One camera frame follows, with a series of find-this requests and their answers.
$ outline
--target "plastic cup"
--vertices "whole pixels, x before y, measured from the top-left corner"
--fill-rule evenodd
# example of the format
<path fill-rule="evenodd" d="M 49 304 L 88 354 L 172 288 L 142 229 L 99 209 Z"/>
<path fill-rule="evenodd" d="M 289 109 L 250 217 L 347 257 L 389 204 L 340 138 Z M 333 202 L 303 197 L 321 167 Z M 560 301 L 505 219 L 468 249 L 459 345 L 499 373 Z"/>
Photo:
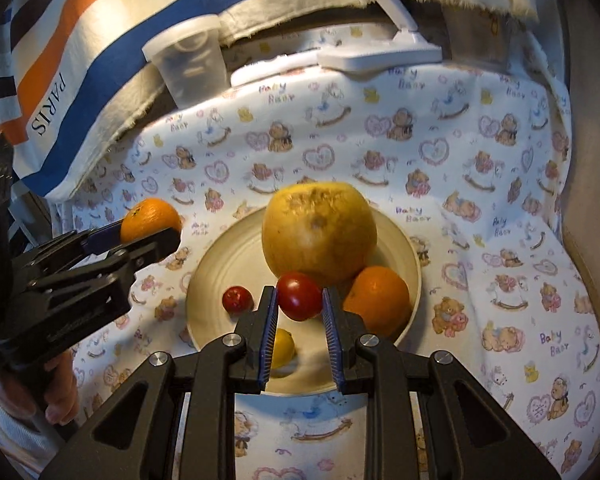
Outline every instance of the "plastic cup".
<path fill-rule="evenodd" d="M 206 14 L 173 25 L 142 48 L 164 79 L 178 108 L 189 108 L 229 88 L 218 43 L 220 19 Z"/>

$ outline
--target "silver screw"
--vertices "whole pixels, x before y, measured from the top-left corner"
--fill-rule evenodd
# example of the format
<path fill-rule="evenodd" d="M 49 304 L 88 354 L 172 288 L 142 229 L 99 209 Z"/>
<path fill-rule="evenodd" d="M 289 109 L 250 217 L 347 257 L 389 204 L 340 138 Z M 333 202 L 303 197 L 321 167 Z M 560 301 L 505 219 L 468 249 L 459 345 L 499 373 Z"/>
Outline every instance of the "silver screw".
<path fill-rule="evenodd" d="M 224 346 L 238 346 L 242 342 L 240 334 L 231 333 L 227 334 L 222 338 L 222 344 Z"/>
<path fill-rule="evenodd" d="M 154 352 L 149 356 L 149 364 L 151 366 L 162 366 L 169 360 L 167 352 Z"/>
<path fill-rule="evenodd" d="M 360 344 L 362 346 L 376 346 L 380 340 L 377 335 L 365 334 L 360 336 Z"/>
<path fill-rule="evenodd" d="M 438 350 L 433 354 L 433 358 L 440 365 L 449 365 L 454 361 L 454 357 L 446 350 Z"/>

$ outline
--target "red cherry tomato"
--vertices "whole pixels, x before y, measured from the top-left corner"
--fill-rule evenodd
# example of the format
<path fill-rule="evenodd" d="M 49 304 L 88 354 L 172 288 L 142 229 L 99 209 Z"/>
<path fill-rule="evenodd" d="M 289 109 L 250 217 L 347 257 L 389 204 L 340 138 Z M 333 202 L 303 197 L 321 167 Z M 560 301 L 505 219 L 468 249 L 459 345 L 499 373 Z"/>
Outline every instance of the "red cherry tomato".
<path fill-rule="evenodd" d="M 283 274 L 276 288 L 280 309 L 294 321 L 307 320 L 322 310 L 322 290 L 302 272 Z"/>
<path fill-rule="evenodd" d="M 222 295 L 222 306 L 229 314 L 241 314 L 253 308 L 253 297 L 243 286 L 230 286 Z"/>

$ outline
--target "white patterned cloth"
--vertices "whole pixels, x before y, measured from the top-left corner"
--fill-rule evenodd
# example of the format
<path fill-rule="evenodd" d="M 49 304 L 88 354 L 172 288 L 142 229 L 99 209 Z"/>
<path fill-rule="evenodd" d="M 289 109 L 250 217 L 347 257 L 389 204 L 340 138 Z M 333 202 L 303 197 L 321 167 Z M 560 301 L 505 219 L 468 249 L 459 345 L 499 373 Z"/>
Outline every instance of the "white patterned cloth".
<path fill-rule="evenodd" d="M 341 180 L 418 247 L 422 300 L 404 349 L 451 351 L 563 478 L 577 478 L 600 450 L 600 331 L 555 235 L 570 102 L 536 40 L 515 45 L 516 76 L 428 65 L 362 82 L 311 68 L 119 142 L 64 206 L 62 230 L 159 196 L 183 217 L 182 244 L 138 272 L 127 316 L 75 348 L 81 420 L 151 352 L 193 351 L 187 284 L 222 232 L 283 186 Z M 363 397 L 238 396 L 235 409 L 239 479 L 362 477 Z"/>

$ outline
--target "mandarin orange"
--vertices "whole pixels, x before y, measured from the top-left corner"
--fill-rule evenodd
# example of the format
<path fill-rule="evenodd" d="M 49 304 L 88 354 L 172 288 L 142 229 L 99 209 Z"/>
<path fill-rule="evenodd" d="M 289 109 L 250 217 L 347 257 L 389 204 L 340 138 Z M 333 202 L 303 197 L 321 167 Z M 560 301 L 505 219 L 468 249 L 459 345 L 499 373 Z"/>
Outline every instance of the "mandarin orange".
<path fill-rule="evenodd" d="M 126 214 L 120 226 L 120 241 L 126 244 L 168 227 L 182 231 L 176 208 L 160 198 L 146 198 Z"/>
<path fill-rule="evenodd" d="M 409 287 L 387 267 L 367 267 L 356 277 L 343 302 L 344 310 L 362 317 L 369 332 L 398 335 L 408 323 L 413 307 Z"/>

